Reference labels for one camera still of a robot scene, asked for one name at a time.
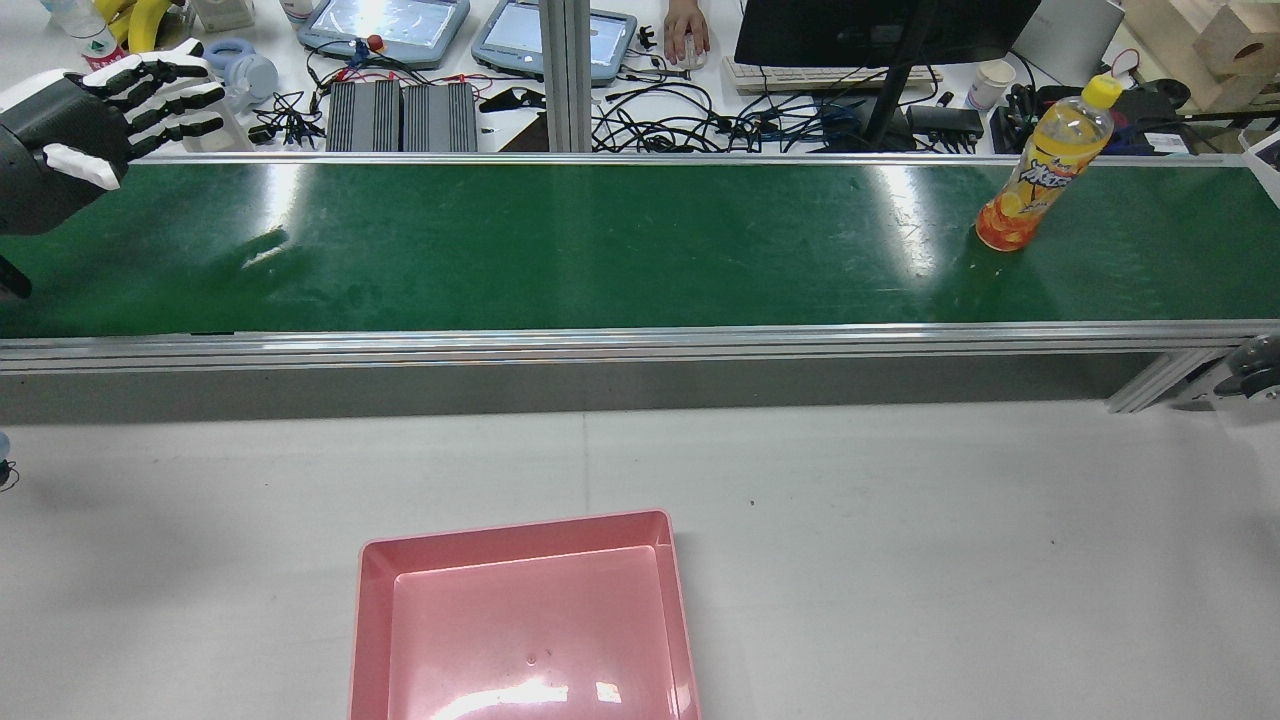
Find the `person's bare hand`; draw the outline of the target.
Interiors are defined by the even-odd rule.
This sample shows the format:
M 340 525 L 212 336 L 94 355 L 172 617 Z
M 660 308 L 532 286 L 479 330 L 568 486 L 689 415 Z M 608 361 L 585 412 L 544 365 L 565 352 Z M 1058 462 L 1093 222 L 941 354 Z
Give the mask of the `person's bare hand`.
M 703 59 L 710 50 L 710 36 L 699 1 L 668 1 L 662 37 L 667 61 Z

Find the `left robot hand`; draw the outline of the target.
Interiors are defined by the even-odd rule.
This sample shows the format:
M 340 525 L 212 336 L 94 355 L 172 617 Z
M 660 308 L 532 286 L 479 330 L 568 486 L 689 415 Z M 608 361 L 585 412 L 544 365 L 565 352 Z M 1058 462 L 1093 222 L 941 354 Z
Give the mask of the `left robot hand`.
M 131 163 L 223 129 L 212 108 L 224 97 L 197 38 L 3 91 L 3 233 L 49 232 L 119 190 Z

